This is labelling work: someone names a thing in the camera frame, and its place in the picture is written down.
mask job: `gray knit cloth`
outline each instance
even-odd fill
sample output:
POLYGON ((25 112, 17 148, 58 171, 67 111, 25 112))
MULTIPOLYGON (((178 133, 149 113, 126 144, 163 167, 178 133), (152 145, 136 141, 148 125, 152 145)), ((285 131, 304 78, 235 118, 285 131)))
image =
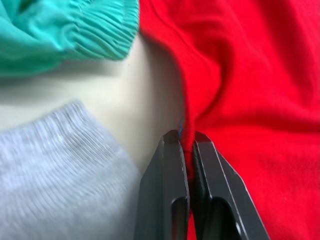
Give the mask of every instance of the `gray knit cloth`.
POLYGON ((0 240, 132 240, 140 177, 78 102, 0 132, 0 240))

